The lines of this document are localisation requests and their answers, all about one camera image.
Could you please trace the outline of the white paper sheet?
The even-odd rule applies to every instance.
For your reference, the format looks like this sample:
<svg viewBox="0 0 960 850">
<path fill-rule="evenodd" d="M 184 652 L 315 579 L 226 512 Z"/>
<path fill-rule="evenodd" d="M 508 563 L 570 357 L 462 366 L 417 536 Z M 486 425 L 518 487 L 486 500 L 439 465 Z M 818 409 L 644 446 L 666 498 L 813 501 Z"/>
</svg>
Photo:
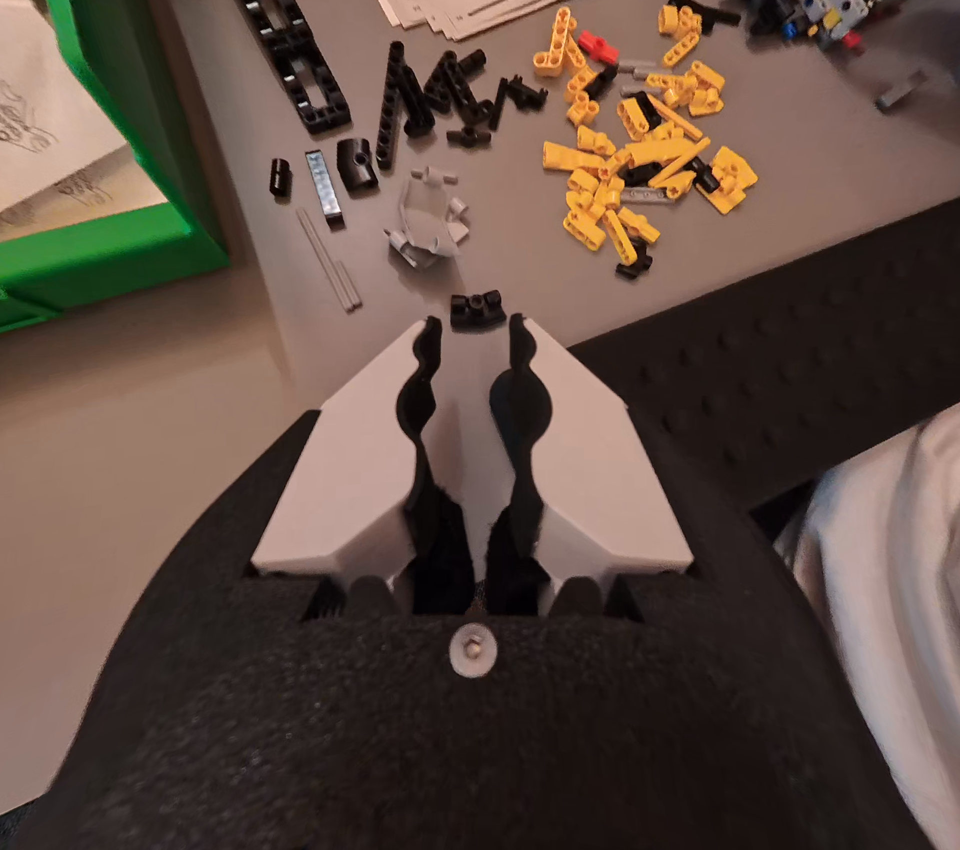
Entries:
<svg viewBox="0 0 960 850">
<path fill-rule="evenodd" d="M 46 0 L 1 0 L 1 241 L 165 201 L 67 67 Z"/>
</svg>

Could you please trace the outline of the dark shiny lego tile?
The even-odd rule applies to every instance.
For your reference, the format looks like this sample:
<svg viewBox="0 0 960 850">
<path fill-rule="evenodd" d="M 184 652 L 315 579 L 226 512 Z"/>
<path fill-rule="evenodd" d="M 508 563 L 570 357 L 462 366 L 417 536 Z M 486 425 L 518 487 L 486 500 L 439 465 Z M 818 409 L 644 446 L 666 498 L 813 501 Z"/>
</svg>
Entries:
<svg viewBox="0 0 960 850">
<path fill-rule="evenodd" d="M 332 231 L 344 228 L 343 211 L 334 188 L 329 166 L 322 152 L 319 149 L 310 150 L 305 153 L 304 157 L 318 197 L 322 218 Z"/>
</svg>

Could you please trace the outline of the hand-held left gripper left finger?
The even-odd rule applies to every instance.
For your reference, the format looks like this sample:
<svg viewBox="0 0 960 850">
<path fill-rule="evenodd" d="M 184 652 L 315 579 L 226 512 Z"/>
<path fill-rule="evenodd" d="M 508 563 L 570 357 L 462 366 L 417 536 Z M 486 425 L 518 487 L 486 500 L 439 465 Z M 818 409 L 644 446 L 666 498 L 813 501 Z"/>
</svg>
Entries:
<svg viewBox="0 0 960 850">
<path fill-rule="evenodd" d="M 406 583 L 415 614 L 474 601 L 462 508 L 437 484 L 424 429 L 436 411 L 443 326 L 417 321 L 321 406 L 251 564 L 347 590 Z"/>
</svg>

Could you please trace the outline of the black angled lego piece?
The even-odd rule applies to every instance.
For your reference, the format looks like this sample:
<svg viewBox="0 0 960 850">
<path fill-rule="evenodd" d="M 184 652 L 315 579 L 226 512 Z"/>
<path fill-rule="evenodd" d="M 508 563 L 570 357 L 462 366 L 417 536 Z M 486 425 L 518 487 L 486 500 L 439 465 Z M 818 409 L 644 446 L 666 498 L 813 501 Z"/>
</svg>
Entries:
<svg viewBox="0 0 960 850">
<path fill-rule="evenodd" d="M 429 136 L 435 128 L 435 117 L 426 94 L 413 69 L 405 61 L 399 65 L 398 88 L 407 117 L 403 126 L 410 139 Z"/>
</svg>

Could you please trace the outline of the black perforated pad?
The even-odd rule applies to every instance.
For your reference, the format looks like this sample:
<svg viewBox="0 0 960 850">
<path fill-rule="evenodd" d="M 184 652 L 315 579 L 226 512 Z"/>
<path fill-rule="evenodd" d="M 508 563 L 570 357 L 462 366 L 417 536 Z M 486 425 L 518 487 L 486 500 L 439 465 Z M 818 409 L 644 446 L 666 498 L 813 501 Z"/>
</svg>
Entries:
<svg viewBox="0 0 960 850">
<path fill-rule="evenodd" d="M 958 199 L 570 351 L 764 505 L 958 404 Z"/>
</svg>

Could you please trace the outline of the green plastic bin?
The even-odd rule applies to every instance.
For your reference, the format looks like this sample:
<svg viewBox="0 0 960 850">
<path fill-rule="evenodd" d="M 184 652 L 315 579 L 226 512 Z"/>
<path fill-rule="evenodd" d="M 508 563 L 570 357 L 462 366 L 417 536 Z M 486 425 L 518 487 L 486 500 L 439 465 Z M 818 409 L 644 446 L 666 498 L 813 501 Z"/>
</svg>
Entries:
<svg viewBox="0 0 960 850">
<path fill-rule="evenodd" d="M 58 48 L 161 197 L 2 243 L 2 332 L 226 267 L 230 258 L 176 83 L 174 23 L 148 0 L 47 0 Z"/>
</svg>

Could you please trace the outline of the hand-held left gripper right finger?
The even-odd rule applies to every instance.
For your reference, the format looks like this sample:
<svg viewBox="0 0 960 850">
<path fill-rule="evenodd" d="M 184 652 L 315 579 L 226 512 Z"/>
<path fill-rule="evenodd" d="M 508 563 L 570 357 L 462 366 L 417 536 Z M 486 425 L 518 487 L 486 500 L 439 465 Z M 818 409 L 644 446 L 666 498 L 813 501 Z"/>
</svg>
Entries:
<svg viewBox="0 0 960 850">
<path fill-rule="evenodd" d="M 509 319 L 489 408 L 513 479 L 486 547 L 486 610 L 546 615 L 565 589 L 600 607 L 618 578 L 693 553 L 625 402 L 533 319 Z"/>
</svg>

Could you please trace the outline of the grey lego piece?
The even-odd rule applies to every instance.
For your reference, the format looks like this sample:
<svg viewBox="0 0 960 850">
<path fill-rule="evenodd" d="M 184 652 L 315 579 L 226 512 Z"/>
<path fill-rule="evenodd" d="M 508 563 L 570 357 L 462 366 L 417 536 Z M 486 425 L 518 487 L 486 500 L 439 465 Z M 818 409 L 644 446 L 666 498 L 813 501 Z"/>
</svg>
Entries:
<svg viewBox="0 0 960 850">
<path fill-rule="evenodd" d="M 875 108 L 884 114 L 901 107 L 915 92 L 929 80 L 928 74 L 918 69 L 909 76 L 884 89 L 874 100 Z"/>
</svg>

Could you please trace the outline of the black curved lego barrel piece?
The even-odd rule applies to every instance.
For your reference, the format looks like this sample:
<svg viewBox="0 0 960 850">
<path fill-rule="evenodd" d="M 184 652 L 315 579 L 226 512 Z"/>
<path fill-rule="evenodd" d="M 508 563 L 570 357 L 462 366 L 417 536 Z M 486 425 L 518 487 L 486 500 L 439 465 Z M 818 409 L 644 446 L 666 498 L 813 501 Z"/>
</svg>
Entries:
<svg viewBox="0 0 960 850">
<path fill-rule="evenodd" d="M 369 140 L 348 137 L 337 142 L 336 163 L 342 184 L 351 196 L 378 189 L 379 181 Z"/>
</svg>

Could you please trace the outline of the pile of yellow black lego pieces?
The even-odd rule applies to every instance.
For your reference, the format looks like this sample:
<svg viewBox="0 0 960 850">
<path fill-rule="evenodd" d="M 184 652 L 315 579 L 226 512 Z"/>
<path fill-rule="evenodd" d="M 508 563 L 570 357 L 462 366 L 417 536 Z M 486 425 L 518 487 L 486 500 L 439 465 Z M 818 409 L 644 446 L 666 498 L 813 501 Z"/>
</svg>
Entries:
<svg viewBox="0 0 960 850">
<path fill-rule="evenodd" d="M 712 140 L 696 123 L 722 112 L 726 78 L 693 52 L 714 25 L 739 22 L 718 6 L 666 0 L 656 30 L 669 48 L 653 64 L 630 66 L 620 55 L 614 67 L 581 51 L 577 38 L 587 29 L 562 6 L 548 48 L 533 57 L 537 77 L 565 79 L 564 115 L 576 133 L 573 145 L 542 146 L 542 168 L 567 176 L 562 228 L 591 253 L 609 246 L 622 280 L 649 271 L 662 236 L 642 207 L 672 207 L 695 193 L 726 216 L 760 181 L 729 146 L 710 153 Z"/>
</svg>

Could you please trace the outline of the grey lego panel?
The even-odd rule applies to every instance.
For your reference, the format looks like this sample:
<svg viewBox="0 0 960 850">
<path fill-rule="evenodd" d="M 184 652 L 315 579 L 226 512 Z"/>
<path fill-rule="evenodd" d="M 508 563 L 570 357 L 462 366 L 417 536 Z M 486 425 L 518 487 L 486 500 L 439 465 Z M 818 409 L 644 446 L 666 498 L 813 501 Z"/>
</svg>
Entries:
<svg viewBox="0 0 960 850">
<path fill-rule="evenodd" d="M 447 176 L 432 166 L 411 171 L 398 204 L 402 231 L 409 244 L 442 258 L 459 254 L 448 220 L 453 194 Z"/>
</svg>

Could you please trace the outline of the long black lego beam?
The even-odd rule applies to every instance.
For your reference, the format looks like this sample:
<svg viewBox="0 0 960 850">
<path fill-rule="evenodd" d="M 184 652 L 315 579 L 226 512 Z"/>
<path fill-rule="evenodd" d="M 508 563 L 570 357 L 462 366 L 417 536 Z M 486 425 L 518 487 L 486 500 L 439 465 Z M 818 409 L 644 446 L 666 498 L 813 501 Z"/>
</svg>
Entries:
<svg viewBox="0 0 960 850">
<path fill-rule="evenodd" d="M 392 170 L 396 155 L 400 114 L 402 112 L 402 67 L 405 63 L 402 41 L 391 41 L 381 99 L 374 157 L 381 172 Z"/>
</svg>

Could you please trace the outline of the black double hole lego connector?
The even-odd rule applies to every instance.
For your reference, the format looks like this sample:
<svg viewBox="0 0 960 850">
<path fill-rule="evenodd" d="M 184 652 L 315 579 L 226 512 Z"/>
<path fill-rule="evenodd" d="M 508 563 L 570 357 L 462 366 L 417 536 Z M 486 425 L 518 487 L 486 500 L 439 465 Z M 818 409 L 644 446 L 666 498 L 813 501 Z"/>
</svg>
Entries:
<svg viewBox="0 0 960 850">
<path fill-rule="evenodd" d="M 486 331 L 506 321 L 507 315 L 498 290 L 450 296 L 449 324 L 454 332 Z"/>
</svg>

